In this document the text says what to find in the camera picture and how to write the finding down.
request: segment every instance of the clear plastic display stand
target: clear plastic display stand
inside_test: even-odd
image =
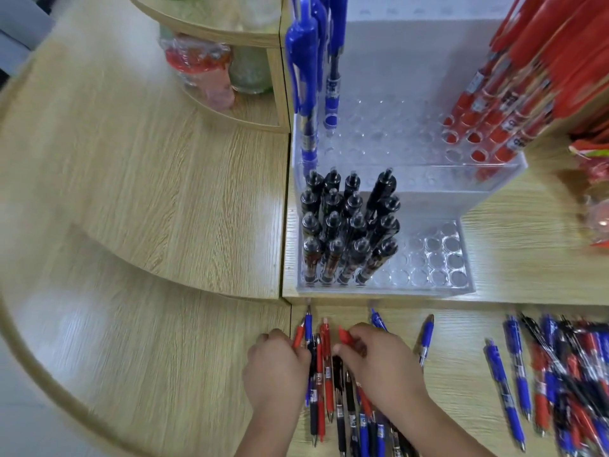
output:
[[[379,173],[393,168],[402,204],[400,249],[364,286],[354,279],[346,286],[307,284],[300,232],[299,292],[447,297],[475,291],[461,216],[520,174],[526,161],[520,155],[490,164],[466,140],[446,143],[442,123],[484,62],[512,2],[349,0],[339,124],[326,132],[322,96],[317,170],[325,176],[336,167],[341,188],[357,171],[366,199]],[[297,199],[306,187],[299,136],[292,138]]]

